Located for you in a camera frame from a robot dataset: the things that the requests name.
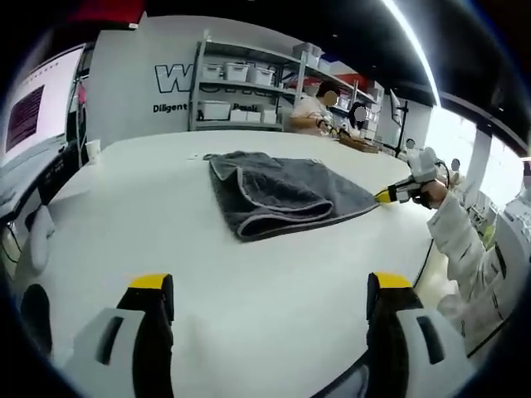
gray towel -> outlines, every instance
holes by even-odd
[[[241,240],[328,226],[378,206],[370,192],[314,160],[244,152],[204,159],[223,216]]]

window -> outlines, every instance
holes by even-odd
[[[474,123],[435,106],[431,111],[426,146],[433,148],[448,167],[453,159],[459,159],[460,172],[466,175],[474,150],[475,130]]]
[[[512,201],[522,189],[522,159],[499,138],[493,137],[490,156],[480,190],[500,209]]]

yellow tape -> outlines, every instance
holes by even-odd
[[[375,272],[380,284],[380,289],[390,288],[411,288],[412,284],[401,275],[388,274],[385,272]]]
[[[380,203],[391,203],[391,197],[389,196],[389,191],[386,189],[385,191],[381,191],[374,195],[374,199],[379,201]]]
[[[130,288],[136,289],[161,289],[164,278],[168,274],[150,274],[136,278],[129,284]]]

ceiling light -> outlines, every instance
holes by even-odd
[[[387,7],[389,12],[395,17],[397,22],[400,24],[400,27],[402,28],[404,33],[406,33],[409,42],[412,44],[413,49],[417,53],[418,57],[421,60],[422,66],[424,67],[424,71],[426,72],[426,76],[428,78],[428,81],[430,82],[431,91],[433,92],[433,99],[435,100],[437,106],[441,106],[441,98],[439,98],[439,91],[437,90],[437,85],[435,83],[435,78],[433,77],[433,72],[430,68],[430,63],[426,58],[426,54],[424,54],[424,51],[422,50],[421,43],[418,41],[417,36],[415,36],[413,28],[409,25],[409,22],[407,22],[407,19],[406,17],[404,17],[404,14],[402,14],[400,9],[392,0],[382,0],[382,2],[385,7]]]

metal shelving unit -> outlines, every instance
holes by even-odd
[[[225,56],[231,58],[239,58],[246,61],[259,61],[270,64],[275,67],[275,79],[272,86],[256,85],[244,81],[229,81],[229,80],[204,80],[202,78],[202,67],[205,56]],[[278,113],[280,97],[285,97],[297,103],[302,97],[304,78],[306,76],[316,77],[321,80],[333,80],[337,82],[344,90],[352,92],[351,104],[356,102],[357,98],[376,104],[374,98],[358,89],[358,82],[354,86],[342,81],[341,79],[323,72],[322,70],[306,65],[306,53],[303,52],[300,60],[280,54],[275,51],[266,50],[259,47],[242,45],[237,43],[229,43],[224,41],[212,41],[205,39],[197,44],[197,51],[195,63],[192,72],[192,88],[190,90],[190,106],[188,113],[188,129],[279,129],[282,130],[281,124],[262,124],[253,122],[231,122],[230,120],[197,120],[197,108],[201,87],[204,86],[226,86],[235,89],[247,89],[269,93],[275,99],[275,110]],[[285,70],[297,71],[297,89],[287,90],[280,87]],[[348,110],[339,107],[334,107],[333,111],[347,115]]]

